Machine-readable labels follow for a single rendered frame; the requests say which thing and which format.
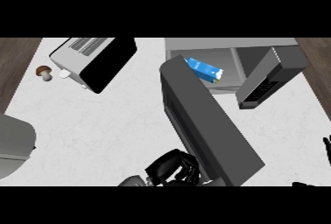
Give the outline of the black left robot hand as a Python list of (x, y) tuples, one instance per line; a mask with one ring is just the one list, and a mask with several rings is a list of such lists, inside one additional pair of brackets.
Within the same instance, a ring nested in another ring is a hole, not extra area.
[(145, 169), (154, 186), (197, 186), (200, 184), (200, 164), (194, 155), (175, 149), (169, 151)]

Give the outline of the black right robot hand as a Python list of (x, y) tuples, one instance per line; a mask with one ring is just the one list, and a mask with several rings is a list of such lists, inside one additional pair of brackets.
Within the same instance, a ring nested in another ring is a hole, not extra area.
[[(328, 137), (322, 138), (324, 144), (325, 144), (325, 154), (327, 154), (327, 160), (331, 166), (331, 135)], [(293, 186), (313, 186), (302, 182), (293, 182)]]

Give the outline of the grey microwave body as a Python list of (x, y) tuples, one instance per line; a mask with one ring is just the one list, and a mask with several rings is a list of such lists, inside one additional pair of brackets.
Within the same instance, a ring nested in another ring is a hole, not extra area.
[(166, 60), (194, 58), (220, 68), (216, 83), (197, 78), (213, 95), (235, 94), (254, 109), (307, 67), (294, 38), (166, 38)]

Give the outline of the blue milk carton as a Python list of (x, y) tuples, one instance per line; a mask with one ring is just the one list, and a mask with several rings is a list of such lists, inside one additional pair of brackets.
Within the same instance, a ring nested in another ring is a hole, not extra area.
[(185, 58), (185, 61), (195, 73), (195, 75), (208, 81), (210, 83), (217, 83), (223, 77), (223, 70), (207, 64), (206, 62), (194, 59), (194, 58)]

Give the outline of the pale grey rounded appliance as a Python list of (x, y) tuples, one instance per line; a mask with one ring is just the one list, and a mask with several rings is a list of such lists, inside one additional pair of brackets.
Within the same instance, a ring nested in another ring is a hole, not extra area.
[(37, 132), (33, 125), (0, 114), (0, 179), (6, 178), (30, 159)]

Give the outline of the silver and black toaster oven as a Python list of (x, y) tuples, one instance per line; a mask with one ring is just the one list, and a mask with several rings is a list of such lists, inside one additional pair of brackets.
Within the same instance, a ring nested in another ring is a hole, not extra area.
[(71, 78), (99, 94), (138, 51), (135, 38), (70, 38), (49, 58)]

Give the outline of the brown mushroom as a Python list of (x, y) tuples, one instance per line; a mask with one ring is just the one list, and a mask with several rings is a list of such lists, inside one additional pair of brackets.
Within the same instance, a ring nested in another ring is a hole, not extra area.
[(52, 72), (52, 68), (49, 66), (40, 66), (36, 69), (36, 75), (43, 77), (43, 81), (52, 81), (53, 76), (50, 72)]

